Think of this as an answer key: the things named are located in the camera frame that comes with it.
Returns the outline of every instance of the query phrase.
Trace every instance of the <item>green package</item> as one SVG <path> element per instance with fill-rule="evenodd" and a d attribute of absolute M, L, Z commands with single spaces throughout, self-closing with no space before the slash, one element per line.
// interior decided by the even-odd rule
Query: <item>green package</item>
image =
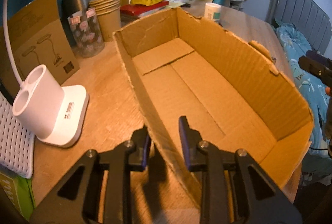
<path fill-rule="evenodd" d="M 0 184 L 15 208 L 29 220 L 35 208 L 31 180 L 0 165 Z"/>

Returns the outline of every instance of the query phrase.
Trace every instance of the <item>lamp base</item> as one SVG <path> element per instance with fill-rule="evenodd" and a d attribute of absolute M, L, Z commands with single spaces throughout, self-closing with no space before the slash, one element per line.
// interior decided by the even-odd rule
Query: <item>lamp base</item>
<path fill-rule="evenodd" d="M 62 87 L 64 98 L 51 134 L 40 141 L 43 143 L 70 147 L 80 137 L 89 102 L 89 95 L 82 85 Z"/>

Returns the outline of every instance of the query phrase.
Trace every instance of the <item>blue bed sheet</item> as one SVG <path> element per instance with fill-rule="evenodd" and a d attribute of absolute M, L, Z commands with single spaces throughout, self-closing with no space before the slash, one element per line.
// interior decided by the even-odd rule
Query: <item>blue bed sheet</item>
<path fill-rule="evenodd" d="M 298 65 L 299 57 L 306 55 L 306 52 L 311 50 L 311 46 L 304 35 L 293 24 L 283 24 L 281 22 L 278 22 L 278 24 L 279 27 L 275 29 L 275 32 L 292 69 L 295 85 L 309 103 L 314 116 L 314 128 L 310 137 L 311 149 L 309 149 L 307 153 L 309 157 L 305 158 L 303 165 L 308 166 L 308 172 L 317 172 L 321 175 L 330 174 L 332 172 L 332 160 L 326 150 L 319 150 L 326 149 L 329 143 L 324 134 L 329 96 L 325 93 L 325 85 L 315 76 L 302 70 Z"/>

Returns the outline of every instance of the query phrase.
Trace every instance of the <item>bed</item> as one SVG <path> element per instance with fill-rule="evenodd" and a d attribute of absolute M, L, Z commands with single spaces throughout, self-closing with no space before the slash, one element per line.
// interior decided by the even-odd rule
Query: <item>bed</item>
<path fill-rule="evenodd" d="M 298 59 L 308 50 L 324 54 L 332 36 L 330 18 L 312 0 L 271 0 L 267 22 L 274 26 L 295 85 L 313 111 L 312 144 L 303 160 L 306 185 L 332 174 L 332 160 L 326 150 L 329 140 L 324 133 L 329 96 L 319 79 L 299 67 Z"/>

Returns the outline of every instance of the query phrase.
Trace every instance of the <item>white desk lamp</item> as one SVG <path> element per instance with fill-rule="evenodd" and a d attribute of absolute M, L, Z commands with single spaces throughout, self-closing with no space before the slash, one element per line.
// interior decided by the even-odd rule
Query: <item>white desk lamp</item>
<path fill-rule="evenodd" d="M 4 0 L 4 36 L 9 60 L 20 85 L 13 115 L 40 141 L 69 147 L 80 137 L 89 95 L 82 85 L 61 87 L 45 65 L 34 68 L 22 81 L 9 41 L 7 4 L 8 0 Z"/>

